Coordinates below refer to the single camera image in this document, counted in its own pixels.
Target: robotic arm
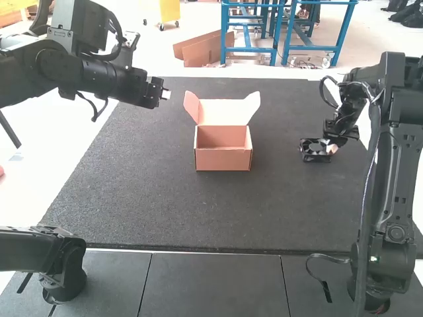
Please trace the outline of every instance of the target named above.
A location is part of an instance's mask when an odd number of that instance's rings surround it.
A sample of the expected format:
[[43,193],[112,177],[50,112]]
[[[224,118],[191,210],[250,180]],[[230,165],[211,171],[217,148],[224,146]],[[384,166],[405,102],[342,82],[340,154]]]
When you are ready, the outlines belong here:
[[[89,0],[56,1],[52,25],[47,25],[51,0],[40,0],[37,17],[28,32],[0,36],[0,108],[42,96],[58,88],[62,98],[74,100],[80,91],[99,99],[153,109],[170,92],[163,80],[132,67],[139,34],[122,32],[112,12]],[[108,31],[118,44],[108,55]],[[93,107],[95,121],[102,111]],[[75,298],[87,276],[82,269],[85,241],[55,227],[0,227],[0,271],[28,272],[18,293],[33,273],[40,274],[43,297],[50,304]]]
[[[353,316],[359,317],[364,309],[386,311],[393,293],[407,292],[414,271],[412,203],[423,147],[423,57],[386,52],[379,65],[353,69],[336,84],[340,107],[322,93],[325,102],[336,108],[334,119],[325,120],[325,144],[339,148],[348,139],[358,139],[355,124],[367,103],[372,124],[362,219],[352,245],[348,282],[355,300]],[[310,139],[301,140],[303,151],[304,140]]]
[[[82,90],[149,109],[169,97],[162,79],[153,77],[149,83],[146,71],[132,67],[139,34],[123,33],[113,13],[89,0],[56,1],[52,25],[46,26],[48,3],[41,1],[34,21],[39,25],[32,28],[37,35],[45,30],[45,38],[29,35],[31,31],[0,37],[0,69],[7,74],[0,79],[0,108],[56,87],[61,97],[71,100],[82,96]],[[118,44],[112,53],[99,55],[108,31],[115,33]],[[93,121],[97,116],[95,110]]]

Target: blue shelf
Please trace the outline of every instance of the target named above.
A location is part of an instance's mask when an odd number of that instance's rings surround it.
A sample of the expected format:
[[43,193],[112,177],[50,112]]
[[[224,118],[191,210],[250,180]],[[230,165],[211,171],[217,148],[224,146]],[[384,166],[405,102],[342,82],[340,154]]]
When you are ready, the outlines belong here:
[[[351,16],[354,10],[355,5],[358,3],[358,0],[349,0],[345,1],[327,1],[327,0],[292,0],[291,5],[286,5],[284,0],[261,0],[259,3],[258,0],[255,0],[254,3],[234,3],[229,2],[229,0],[222,0],[221,2],[221,64],[226,63],[226,53],[227,52],[254,52],[254,53],[269,53],[270,65],[275,66],[276,63],[276,54],[278,53],[278,44],[281,33],[281,25],[285,24],[288,26],[286,39],[284,41],[284,48],[282,54],[282,65],[288,64],[288,56],[290,50],[304,50],[304,51],[326,51],[333,52],[333,58],[330,61],[330,66],[336,66],[338,58],[342,49],[342,45],[345,40],[346,32],[351,21]],[[304,5],[313,5],[309,18],[308,19],[299,19],[295,18],[295,8],[297,4]],[[320,46],[314,45],[310,40],[310,37],[313,35],[313,30],[315,26],[315,21],[317,18],[316,5],[347,5],[344,20],[334,46]],[[254,8],[254,14],[250,15],[247,13],[246,7]],[[294,15],[288,13],[284,7],[292,7]],[[230,8],[240,8],[242,15],[232,16],[230,15]],[[274,38],[273,45],[271,48],[254,48],[251,45],[250,40],[250,30],[249,26],[254,26],[255,28],[261,27],[261,38],[266,38],[266,29],[268,22],[269,9],[271,10],[270,15],[270,27],[269,35]],[[257,20],[257,22],[241,22],[241,19],[248,20]],[[302,31],[301,25],[308,26],[306,32]],[[236,48],[227,48],[225,47],[225,33],[228,31],[229,26],[242,26],[244,32],[245,46],[236,47]],[[291,44],[291,35],[292,32],[296,32],[298,36],[303,41],[304,45],[292,45]]]

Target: concrete floor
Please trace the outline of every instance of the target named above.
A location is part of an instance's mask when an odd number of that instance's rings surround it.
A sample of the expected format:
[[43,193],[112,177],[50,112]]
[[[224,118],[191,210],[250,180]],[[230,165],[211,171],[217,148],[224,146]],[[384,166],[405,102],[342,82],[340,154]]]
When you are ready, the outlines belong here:
[[[172,45],[220,29],[220,6],[218,3],[181,2],[180,28],[167,25],[160,32],[153,23],[142,25],[143,18],[151,17],[139,8],[139,0],[98,0],[97,2],[116,13],[122,28],[141,33],[141,40],[134,55],[134,67],[148,70],[149,75],[189,77],[255,77],[255,78],[302,78],[319,80],[330,73],[342,77],[353,67],[373,65],[379,62],[387,50],[405,52],[407,55],[423,55],[423,30],[409,29],[387,20],[389,13],[379,10],[387,6],[387,0],[360,1],[356,5],[350,28],[340,55],[338,67],[327,70],[303,70],[255,65],[254,62],[234,63],[226,68],[183,67],[174,58]],[[337,28],[342,23],[345,7],[323,5],[321,24],[313,33],[315,44],[336,41]],[[25,30],[27,23],[19,23],[5,32]],[[270,45],[271,39],[259,40],[257,46]],[[243,44],[238,34],[236,44]],[[3,109],[20,137],[23,146],[16,151],[0,128],[0,164],[6,177],[0,180],[0,225],[29,226],[36,224],[46,212],[61,187],[68,179],[80,158],[107,120],[117,102],[111,102],[97,123],[92,123],[91,107],[83,100],[74,102],[61,99],[57,91],[27,100],[18,106]],[[369,122],[366,112],[360,118],[362,141],[367,143]],[[423,174],[420,169],[414,198],[414,220],[423,229]],[[423,262],[419,261],[416,272],[423,281]],[[0,291],[11,274],[0,274]]]

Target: cardboard box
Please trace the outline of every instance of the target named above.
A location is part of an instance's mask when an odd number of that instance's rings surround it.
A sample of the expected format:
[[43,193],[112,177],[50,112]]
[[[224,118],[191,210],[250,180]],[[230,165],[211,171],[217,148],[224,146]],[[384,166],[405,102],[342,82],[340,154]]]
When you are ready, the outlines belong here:
[[22,14],[20,11],[13,11],[0,15],[0,28],[22,21]]
[[196,170],[250,170],[252,143],[248,123],[260,107],[258,91],[245,99],[198,99],[185,92],[184,108],[197,123]]
[[[174,56],[184,61],[185,67],[202,67],[220,60],[220,33],[215,31],[173,45]],[[235,33],[226,33],[226,46],[233,47]]]

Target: cable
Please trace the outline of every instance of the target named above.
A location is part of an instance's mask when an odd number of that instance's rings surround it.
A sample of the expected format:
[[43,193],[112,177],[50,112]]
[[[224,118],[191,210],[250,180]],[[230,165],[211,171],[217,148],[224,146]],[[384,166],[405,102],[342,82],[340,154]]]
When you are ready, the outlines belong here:
[[321,278],[317,277],[316,275],[313,274],[313,272],[310,270],[309,268],[309,261],[312,259],[322,259],[322,260],[326,260],[326,261],[330,261],[332,263],[336,263],[336,264],[348,264],[351,262],[351,259],[339,259],[339,258],[334,258],[333,256],[328,256],[326,254],[320,254],[320,253],[314,253],[314,254],[310,254],[307,258],[307,260],[305,261],[305,269],[307,270],[307,273],[314,279],[316,279],[323,287],[323,290],[326,292],[329,292],[329,288],[328,285],[325,281],[323,281]]
[[79,98],[81,98],[81,99],[83,99],[83,100],[87,101],[87,102],[91,105],[91,107],[93,108],[93,112],[94,112],[94,115],[93,115],[93,117],[91,118],[91,121],[92,121],[92,122],[96,122],[96,121],[97,121],[97,119],[98,119],[98,117],[99,117],[99,116],[103,113],[104,109],[106,109],[106,107],[107,107],[107,105],[108,105],[108,98],[106,98],[106,100],[104,101],[104,106],[100,109],[100,111],[98,111],[98,110],[97,110],[97,107],[96,107],[96,106],[95,106],[95,104],[94,104],[94,102],[92,102],[91,100],[89,100],[89,99],[85,98],[85,96],[84,96],[83,94],[81,94],[79,91],[77,91],[77,92],[76,92],[76,95],[77,95]]
[[377,96],[373,89],[367,83],[351,82],[350,85],[361,85],[364,88],[367,97],[369,97],[369,116],[371,121],[371,137],[369,141],[369,151],[367,153],[367,174],[364,182],[364,192],[362,199],[362,216],[360,217],[360,229],[358,233],[358,259],[357,259],[357,277],[356,277],[356,292],[354,295],[353,317],[362,317],[365,307],[366,282],[367,282],[367,251],[369,244],[369,236],[371,230],[371,213],[366,212],[365,205],[367,196],[369,195],[369,180],[373,170],[377,148],[379,145],[380,130],[381,130],[381,108],[379,103],[376,103],[383,94],[382,90]]
[[308,62],[303,61],[303,60],[298,61],[298,63],[302,63],[302,64],[304,64],[307,67],[311,67],[312,69],[323,69],[323,67],[317,66],[317,65],[315,65],[313,63],[308,63]]
[[328,104],[330,107],[334,108],[334,109],[338,109],[338,106],[333,104],[332,102],[330,102],[329,100],[326,99],[325,96],[325,92],[323,91],[323,87],[325,85],[325,80],[330,79],[335,85],[338,85],[338,82],[331,76],[324,76],[321,80],[320,80],[320,85],[319,85],[319,92],[320,92],[320,96],[322,97],[323,101],[326,102],[326,104]]

